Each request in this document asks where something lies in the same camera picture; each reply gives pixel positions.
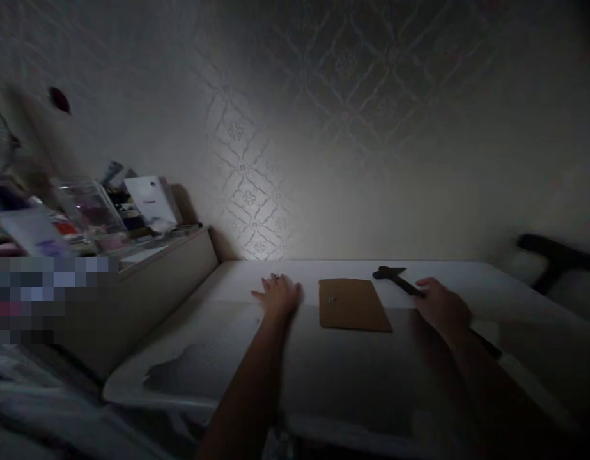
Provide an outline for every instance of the brown envelope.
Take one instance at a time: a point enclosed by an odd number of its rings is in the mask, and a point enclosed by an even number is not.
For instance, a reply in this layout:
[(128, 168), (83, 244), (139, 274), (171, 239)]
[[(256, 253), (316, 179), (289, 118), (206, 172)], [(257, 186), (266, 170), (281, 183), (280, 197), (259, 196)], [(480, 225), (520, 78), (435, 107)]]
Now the brown envelope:
[(320, 326), (392, 333), (371, 281), (320, 280)]

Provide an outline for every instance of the right hand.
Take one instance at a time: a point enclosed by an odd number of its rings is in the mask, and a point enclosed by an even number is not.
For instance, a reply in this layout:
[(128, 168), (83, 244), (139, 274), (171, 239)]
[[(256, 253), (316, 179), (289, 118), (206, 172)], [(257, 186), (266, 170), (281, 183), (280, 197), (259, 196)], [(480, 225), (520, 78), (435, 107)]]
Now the right hand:
[(416, 308), (445, 341), (464, 336), (469, 331), (472, 314), (458, 294), (449, 291), (435, 278), (424, 278), (416, 282), (428, 286), (423, 290), (425, 297), (413, 296)]

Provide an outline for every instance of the tabletop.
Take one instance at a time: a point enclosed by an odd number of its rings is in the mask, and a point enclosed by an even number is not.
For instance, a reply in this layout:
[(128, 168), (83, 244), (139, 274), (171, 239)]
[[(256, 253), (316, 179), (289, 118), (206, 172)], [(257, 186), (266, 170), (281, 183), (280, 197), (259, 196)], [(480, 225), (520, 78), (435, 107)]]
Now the tabletop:
[[(431, 455), (418, 442), (434, 425), (429, 419), (467, 433), (469, 408), (447, 348), (421, 324), (412, 299), (391, 281), (372, 278), (380, 265), (405, 267), (401, 276), (411, 283), (436, 277), (458, 292), (476, 321), (495, 325), (489, 335), (481, 332), (487, 339), (516, 356), (572, 413), (585, 410), (590, 323), (480, 262), (223, 263), (113, 372), (104, 396), (186, 409), (207, 422), (262, 317), (250, 290), (280, 273), (304, 291), (284, 357), (281, 404), (289, 428), (349, 447), (371, 444), (367, 450), (379, 454)], [(394, 333), (320, 328), (318, 281), (327, 278), (371, 280)]]

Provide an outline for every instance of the forearm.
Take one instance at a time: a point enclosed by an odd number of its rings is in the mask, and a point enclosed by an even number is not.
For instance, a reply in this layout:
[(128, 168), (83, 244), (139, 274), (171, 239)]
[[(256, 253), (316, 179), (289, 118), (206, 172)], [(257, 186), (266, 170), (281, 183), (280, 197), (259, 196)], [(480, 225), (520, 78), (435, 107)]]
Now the forearm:
[(471, 333), (445, 337), (497, 457), (539, 452), (559, 434), (549, 419)]
[(199, 449), (199, 459), (259, 457), (279, 405), (287, 318), (265, 316), (224, 393)]

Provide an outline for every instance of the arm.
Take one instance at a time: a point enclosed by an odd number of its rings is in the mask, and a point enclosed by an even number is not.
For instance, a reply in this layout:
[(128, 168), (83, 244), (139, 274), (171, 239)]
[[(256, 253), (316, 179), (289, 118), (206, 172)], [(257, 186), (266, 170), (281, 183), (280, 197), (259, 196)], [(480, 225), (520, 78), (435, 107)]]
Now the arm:
[(428, 289), (425, 298), (414, 298), (416, 307), (448, 345), (493, 457), (550, 450), (549, 440), (557, 439), (558, 430), (470, 331), (465, 302), (434, 278), (417, 284)]
[(279, 404), (282, 348), (301, 286), (273, 273), (265, 292), (252, 292), (265, 310), (233, 380), (226, 389), (198, 452), (199, 460), (260, 458)]

